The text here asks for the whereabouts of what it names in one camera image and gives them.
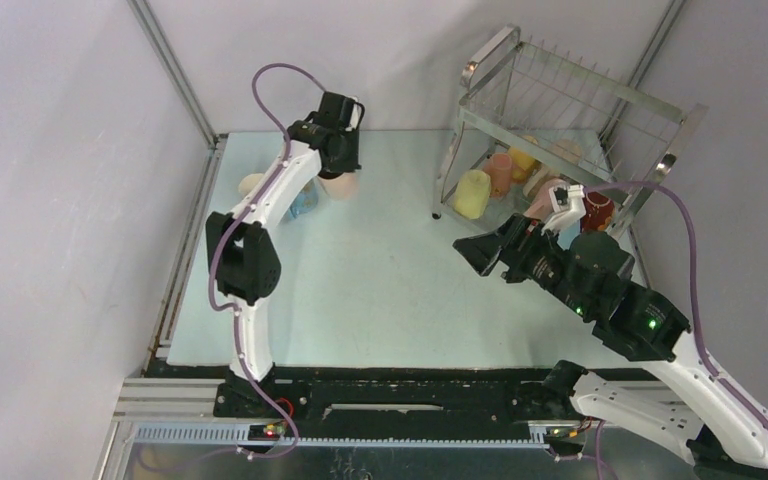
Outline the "pale pink cup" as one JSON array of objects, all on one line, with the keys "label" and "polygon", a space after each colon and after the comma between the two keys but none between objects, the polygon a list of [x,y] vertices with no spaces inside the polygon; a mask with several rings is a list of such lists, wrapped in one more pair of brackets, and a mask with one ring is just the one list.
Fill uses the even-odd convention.
[{"label": "pale pink cup", "polygon": [[324,192],[333,200],[342,201],[352,197],[358,190],[358,175],[343,173],[334,178],[318,178]]}]

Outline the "blue patterned mug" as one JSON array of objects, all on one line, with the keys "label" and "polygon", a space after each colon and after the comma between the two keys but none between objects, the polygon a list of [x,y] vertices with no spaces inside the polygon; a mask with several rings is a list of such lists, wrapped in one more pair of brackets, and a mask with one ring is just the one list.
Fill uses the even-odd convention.
[{"label": "blue patterned mug", "polygon": [[314,180],[308,181],[295,199],[290,204],[288,215],[291,219],[296,219],[302,215],[313,211],[319,202],[319,194]]}]

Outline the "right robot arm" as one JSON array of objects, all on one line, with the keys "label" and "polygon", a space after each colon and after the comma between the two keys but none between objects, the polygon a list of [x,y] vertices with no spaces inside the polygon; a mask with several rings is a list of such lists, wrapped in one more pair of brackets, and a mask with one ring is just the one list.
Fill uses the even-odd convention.
[{"label": "right robot arm", "polygon": [[482,276],[503,264],[507,282],[535,282],[682,402],[664,406],[561,361],[541,392],[548,414],[577,411],[613,423],[675,454],[701,479],[768,479],[768,410],[697,345],[679,309],[631,279],[633,258],[610,235],[585,232],[563,248],[541,222],[515,214],[453,246]]}]

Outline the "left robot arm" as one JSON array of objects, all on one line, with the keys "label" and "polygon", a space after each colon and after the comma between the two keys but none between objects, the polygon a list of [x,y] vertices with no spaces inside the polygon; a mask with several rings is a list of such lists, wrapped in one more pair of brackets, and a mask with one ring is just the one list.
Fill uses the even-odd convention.
[{"label": "left robot arm", "polygon": [[279,156],[243,200],[206,220],[209,292],[224,295],[222,307],[233,316],[231,369],[249,379],[240,387],[237,402],[252,416],[268,414],[276,403],[275,388],[263,381],[274,365],[269,298],[282,273],[272,232],[312,182],[334,200],[356,192],[364,114],[357,98],[323,93],[317,110],[289,126]]}]

